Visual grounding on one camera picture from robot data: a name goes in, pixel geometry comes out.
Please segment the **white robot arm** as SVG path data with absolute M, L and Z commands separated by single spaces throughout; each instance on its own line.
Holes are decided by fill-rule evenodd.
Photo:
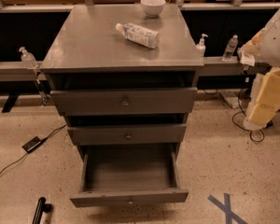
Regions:
M 242 55 L 258 56 L 271 67 L 254 79 L 243 121 L 247 130 L 257 131 L 265 128 L 280 109 L 280 8 L 240 51 Z

